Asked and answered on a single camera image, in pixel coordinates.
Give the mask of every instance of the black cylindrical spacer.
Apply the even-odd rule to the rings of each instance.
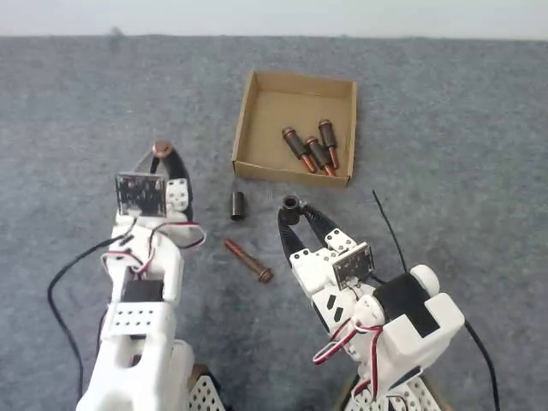
[[[310,152],[314,157],[314,161],[321,169],[331,163],[331,159],[327,155],[327,152],[325,152],[322,145],[318,143],[318,139],[316,137],[309,137],[305,145],[310,149]]]
[[[337,147],[337,140],[333,132],[333,124],[329,120],[320,120],[318,123],[319,133],[325,147]]]
[[[241,191],[234,191],[230,195],[230,219],[243,220],[246,217],[246,199]]]
[[[288,225],[299,223],[301,214],[301,202],[296,195],[288,195],[283,199],[283,218]]]
[[[289,148],[298,159],[301,159],[303,154],[308,153],[307,148],[302,144],[302,141],[297,135],[294,128],[284,128],[282,130],[282,137],[285,142],[288,143]]]

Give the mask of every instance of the circuit board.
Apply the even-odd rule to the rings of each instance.
[[[339,289],[345,289],[355,279],[365,282],[374,269],[371,247],[367,244],[349,251],[348,254],[345,254],[344,259],[333,264]]]
[[[165,176],[146,173],[116,175],[118,211],[123,216],[165,217]]]

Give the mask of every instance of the cardboard box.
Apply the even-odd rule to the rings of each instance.
[[[236,130],[232,164],[238,177],[345,187],[352,176],[356,129],[355,81],[301,74],[252,72]],[[339,169],[336,177],[307,172],[282,138],[293,127],[304,141],[319,138],[318,121],[333,123]]]

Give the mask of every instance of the copper bolt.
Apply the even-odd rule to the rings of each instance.
[[[308,157],[308,154],[303,154],[301,156],[301,160],[306,165],[306,167],[308,168],[308,171],[310,171],[311,173],[316,172],[316,166],[314,165],[314,163],[310,159],[310,157]]]
[[[294,155],[300,159],[311,173],[316,172],[316,166],[307,153],[307,149],[302,145],[301,139],[294,128],[286,127],[282,130],[282,137],[288,144]]]
[[[305,141],[305,146],[308,147],[314,157],[314,161],[320,169],[324,170],[328,176],[334,177],[335,171],[331,167],[331,160],[325,152],[325,149],[318,143],[316,137],[310,136]]]
[[[318,130],[322,136],[324,146],[329,150],[331,157],[331,163],[334,169],[339,168],[339,159],[337,158],[337,140],[335,140],[335,133],[333,132],[333,124],[327,119],[320,120],[318,123]]]
[[[335,171],[332,169],[332,167],[329,164],[325,165],[324,170],[325,170],[325,172],[327,173],[328,176],[331,176],[331,177],[336,176]]]
[[[243,264],[252,271],[255,271],[259,276],[259,281],[262,283],[268,283],[272,279],[272,271],[270,268],[264,267],[258,260],[254,259],[251,255],[243,251],[232,240],[225,240],[224,246],[227,247]]]
[[[156,141],[152,145],[152,153],[156,158],[166,158],[171,152],[173,152],[173,145],[169,141]]]
[[[333,164],[334,169],[339,168],[339,159],[337,157],[337,150],[335,150],[335,147],[331,146],[329,147],[329,156],[331,157],[331,163]]]

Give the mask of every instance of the black cable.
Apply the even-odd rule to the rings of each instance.
[[[72,350],[74,357],[76,358],[76,361],[78,362],[78,384],[77,384],[77,394],[78,394],[78,400],[82,398],[82,395],[84,393],[84,364],[82,362],[82,356],[80,354],[80,350],[78,349],[78,344],[76,343],[76,340],[74,339],[74,335],[72,331],[69,329],[69,327],[66,325],[66,323],[63,320],[63,317],[61,316],[61,313],[59,312],[59,309],[57,308],[56,303],[53,301],[53,289],[59,283],[61,278],[67,273],[68,270],[70,270],[73,265],[78,263],[81,259],[84,259],[89,254],[94,253],[95,251],[99,250],[102,247],[108,247],[110,244],[112,244],[115,241],[121,240],[126,235],[129,234],[131,229],[135,226],[135,223],[137,222],[137,219],[134,219],[133,223],[131,224],[131,227],[129,230],[117,237],[109,238],[108,240],[101,241],[99,244],[96,244],[95,246],[89,248],[84,253],[76,256],[72,261],[70,261],[68,264],[66,264],[50,281],[50,284],[48,285],[48,304],[50,305],[51,312],[53,313],[55,319],[57,320],[57,323],[61,327],[61,330],[63,331],[63,334],[68,339],[68,344],[70,345],[70,349]]]
[[[493,389],[493,401],[495,402],[495,409],[497,411],[500,411],[500,403],[498,399],[497,373],[495,372],[495,366],[493,365],[491,356],[489,355],[489,352],[487,351],[487,348],[485,347],[484,343],[481,341],[480,336],[478,336],[475,329],[468,322],[468,320],[464,321],[464,326],[470,333],[470,336],[472,337],[472,339],[478,346],[479,351],[481,351],[481,353],[483,354],[483,358],[485,359],[485,362],[487,363],[487,367],[489,368],[489,376],[491,377],[491,386]]]
[[[392,234],[392,239],[394,240],[394,243],[396,244],[397,252],[400,254],[400,260],[402,261],[403,265],[403,271],[405,273],[408,273],[408,266],[405,264],[405,258],[403,258],[403,252],[402,248],[400,247],[400,243],[398,242],[396,238],[396,233],[394,233],[394,230],[392,229],[392,224],[390,224],[390,221],[388,221],[388,217],[386,217],[386,214],[384,213],[384,209],[382,204],[380,204],[380,200],[377,197],[377,193],[375,193],[375,190],[373,190],[373,197],[375,197],[375,201],[377,201],[378,210],[383,215],[384,221],[386,222],[386,225],[388,225],[388,229],[390,230],[390,233]]]
[[[377,283],[379,283],[379,284],[381,284],[381,285],[382,285],[382,284],[386,284],[386,281],[383,280],[383,279],[380,278],[380,277],[377,277],[376,274],[371,273],[371,274],[369,275],[369,277],[370,277],[372,280],[375,280]]]
[[[390,222],[388,221],[388,218],[386,217],[386,214],[384,214],[383,207],[381,206],[380,201],[378,200],[378,197],[377,197],[377,194],[375,193],[375,190],[373,190],[373,196],[375,197],[375,200],[377,201],[378,208],[379,208],[381,214],[383,215],[384,220],[385,220],[386,224],[388,225],[388,228],[390,229],[390,232],[392,234],[392,238],[394,239],[394,243],[396,244],[396,247],[397,247],[397,251],[400,254],[400,259],[402,260],[403,270],[405,270],[405,272],[407,273],[408,269],[407,269],[407,266],[405,264],[405,259],[403,258],[402,249],[400,248],[400,244],[399,244],[399,242],[396,238],[396,234],[394,233],[394,230],[392,229],[392,226],[390,225]],[[485,359],[485,362],[487,363],[487,367],[489,368],[489,376],[491,377],[491,386],[492,386],[492,389],[493,389],[493,401],[495,403],[495,410],[500,411],[500,403],[499,403],[499,398],[498,398],[497,374],[495,373],[495,366],[493,365],[493,361],[491,360],[491,356],[489,355],[489,352],[487,351],[487,348],[485,347],[483,342],[480,340],[480,336],[478,336],[478,334],[476,333],[474,328],[472,328],[472,325],[470,324],[470,322],[468,320],[464,321],[464,326],[466,327],[466,329],[470,333],[470,336],[472,337],[472,339],[474,340],[474,342],[478,346],[479,351],[481,351],[481,353],[483,354],[483,358]]]

